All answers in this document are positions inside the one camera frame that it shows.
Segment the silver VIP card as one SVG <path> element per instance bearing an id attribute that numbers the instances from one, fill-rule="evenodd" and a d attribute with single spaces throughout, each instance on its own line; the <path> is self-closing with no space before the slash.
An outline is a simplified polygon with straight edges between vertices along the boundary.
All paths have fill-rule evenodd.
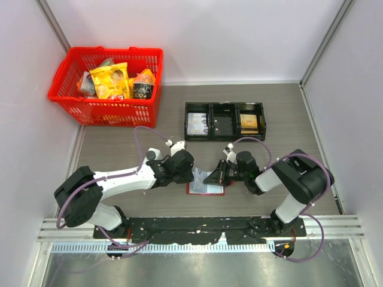
<path id="1" fill-rule="evenodd" d="M 194 181 L 189 183 L 190 194 L 207 194 L 208 186 L 203 183 L 203 180 L 210 175 L 211 172 L 195 168 L 193 171 Z"/>

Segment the red leather card holder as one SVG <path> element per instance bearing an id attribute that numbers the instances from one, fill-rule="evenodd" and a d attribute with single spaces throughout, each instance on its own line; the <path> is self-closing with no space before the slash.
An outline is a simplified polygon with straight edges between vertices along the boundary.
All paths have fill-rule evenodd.
<path id="1" fill-rule="evenodd" d="M 204 184 L 206 179 L 212 172 L 194 168 L 192 174 L 194 180 L 187 184 L 186 194 L 199 196 L 223 196 L 225 195 L 224 187 L 219 185 Z"/>

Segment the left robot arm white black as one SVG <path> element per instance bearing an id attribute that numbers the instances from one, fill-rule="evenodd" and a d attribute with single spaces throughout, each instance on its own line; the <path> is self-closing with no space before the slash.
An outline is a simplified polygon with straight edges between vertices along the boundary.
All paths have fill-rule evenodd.
<path id="1" fill-rule="evenodd" d="M 120 207 L 102 201 L 129 191 L 189 183 L 194 179 L 193 165 L 193 156 L 184 149 L 162 157 L 158 149 L 150 148 L 141 165 L 131 169 L 92 172 L 83 166 L 54 192 L 60 208 L 56 226 L 73 228 L 90 223 L 113 238 L 121 238 L 129 228 L 128 218 Z"/>

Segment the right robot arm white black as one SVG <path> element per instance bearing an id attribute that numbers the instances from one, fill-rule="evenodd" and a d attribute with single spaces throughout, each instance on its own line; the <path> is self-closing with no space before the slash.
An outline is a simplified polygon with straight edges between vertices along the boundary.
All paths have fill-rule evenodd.
<path id="1" fill-rule="evenodd" d="M 278 186 L 288 191 L 285 200 L 272 211 L 265 232 L 286 235 L 304 210 L 322 196 L 335 182 L 329 171 L 318 160 L 300 149 L 276 161 L 261 171 L 249 151 L 236 154 L 235 160 L 221 160 L 204 184 L 226 187 L 232 182 L 243 182 L 248 191 L 262 195 Z"/>

